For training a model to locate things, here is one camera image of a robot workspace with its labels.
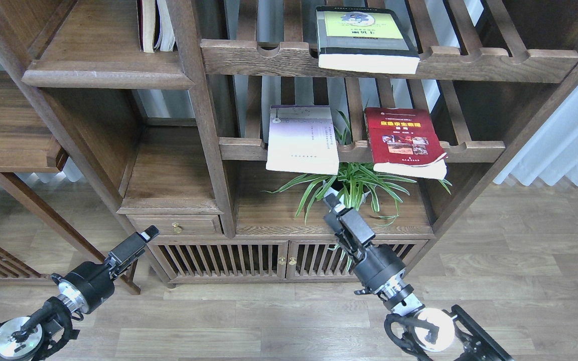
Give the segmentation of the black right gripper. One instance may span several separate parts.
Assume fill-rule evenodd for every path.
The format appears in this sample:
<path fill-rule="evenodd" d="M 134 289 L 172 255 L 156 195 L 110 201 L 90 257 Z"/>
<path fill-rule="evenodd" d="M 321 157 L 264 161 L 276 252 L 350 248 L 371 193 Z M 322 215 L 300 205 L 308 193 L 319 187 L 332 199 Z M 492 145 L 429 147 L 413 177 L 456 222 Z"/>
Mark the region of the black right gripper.
<path fill-rule="evenodd" d="M 383 301 L 404 301 L 409 297 L 413 287 L 403 280 L 403 260 L 388 245 L 374 245 L 374 231 L 357 210 L 345 208 L 337 195 L 327 194 L 323 202 L 330 211 L 325 221 L 351 258 L 355 276 L 363 286 L 355 294 L 372 293 Z"/>

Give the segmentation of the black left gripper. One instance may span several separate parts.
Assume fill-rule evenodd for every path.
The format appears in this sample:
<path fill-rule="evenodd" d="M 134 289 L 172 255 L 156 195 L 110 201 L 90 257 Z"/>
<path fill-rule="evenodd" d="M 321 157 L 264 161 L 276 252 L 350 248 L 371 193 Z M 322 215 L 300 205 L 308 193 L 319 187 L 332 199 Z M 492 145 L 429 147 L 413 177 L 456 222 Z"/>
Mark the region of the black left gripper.
<path fill-rule="evenodd" d="M 92 313 L 114 293 L 114 280 L 144 253 L 144 244 L 159 233 L 159 229 L 151 225 L 112 249 L 103 264 L 85 261 L 66 276 L 51 274 L 51 279 L 60 291 L 57 298 L 71 312 Z"/>

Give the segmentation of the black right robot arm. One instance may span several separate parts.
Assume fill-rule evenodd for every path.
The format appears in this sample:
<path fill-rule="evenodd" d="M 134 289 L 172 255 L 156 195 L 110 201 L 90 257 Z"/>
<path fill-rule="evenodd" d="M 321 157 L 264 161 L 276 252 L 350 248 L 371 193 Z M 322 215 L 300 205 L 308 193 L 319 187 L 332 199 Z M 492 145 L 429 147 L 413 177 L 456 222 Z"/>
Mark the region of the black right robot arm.
<path fill-rule="evenodd" d="M 353 263 L 362 284 L 357 295 L 377 295 L 388 310 L 384 320 L 390 340 L 417 360 L 429 360 L 429 352 L 445 351 L 454 340 L 463 344 L 459 360 L 511 360 L 512 357 L 461 307 L 439 310 L 424 306 L 403 277 L 403 260 L 387 245 L 374 245 L 374 231 L 354 208 L 335 195 L 324 199 L 324 217 L 340 247 Z"/>

